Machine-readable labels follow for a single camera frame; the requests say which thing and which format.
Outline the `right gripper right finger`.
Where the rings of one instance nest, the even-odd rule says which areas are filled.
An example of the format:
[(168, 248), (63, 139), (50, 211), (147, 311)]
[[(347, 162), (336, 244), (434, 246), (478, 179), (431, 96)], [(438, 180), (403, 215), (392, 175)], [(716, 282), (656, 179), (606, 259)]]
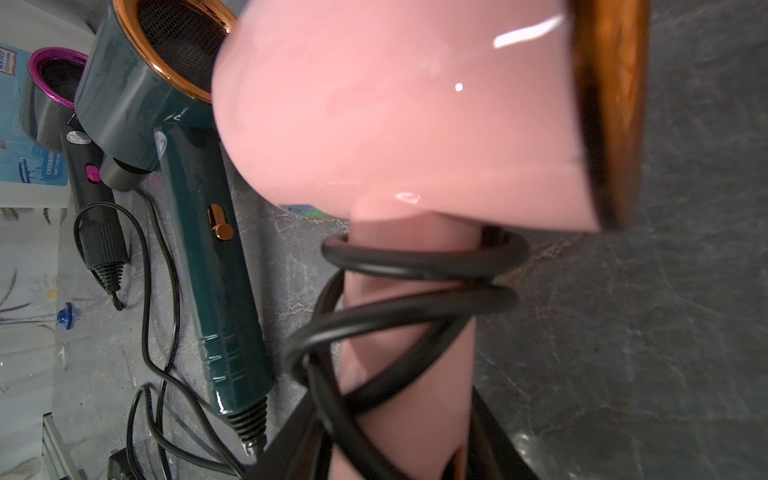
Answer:
[(472, 391), (467, 479), (539, 480), (476, 388)]

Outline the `dark green hair dryer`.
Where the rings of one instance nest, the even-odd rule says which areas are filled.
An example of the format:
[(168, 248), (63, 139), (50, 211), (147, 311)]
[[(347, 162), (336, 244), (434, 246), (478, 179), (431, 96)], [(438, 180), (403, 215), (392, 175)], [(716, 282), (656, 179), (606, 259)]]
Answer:
[(248, 449), (266, 445), (274, 384), (212, 110), (217, 54), (236, 22), (219, 1), (112, 1), (75, 96), (112, 158), (112, 189), (162, 174), (192, 296), (208, 401)]

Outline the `pink hair dryer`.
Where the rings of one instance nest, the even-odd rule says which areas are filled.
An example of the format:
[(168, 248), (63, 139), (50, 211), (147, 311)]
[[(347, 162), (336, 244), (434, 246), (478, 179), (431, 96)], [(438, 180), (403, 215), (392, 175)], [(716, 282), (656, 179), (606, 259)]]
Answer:
[(213, 111), (270, 203), (344, 219), (283, 350), (328, 479), (467, 477), (476, 318), (520, 229), (618, 230), (637, 200), (646, 1), (252, 1)]

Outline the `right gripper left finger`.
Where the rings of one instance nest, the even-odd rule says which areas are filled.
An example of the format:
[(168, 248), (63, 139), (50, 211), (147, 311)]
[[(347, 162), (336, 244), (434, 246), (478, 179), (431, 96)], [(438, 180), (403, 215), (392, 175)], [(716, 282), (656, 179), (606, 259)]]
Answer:
[(333, 441), (307, 392), (245, 480), (326, 480)]

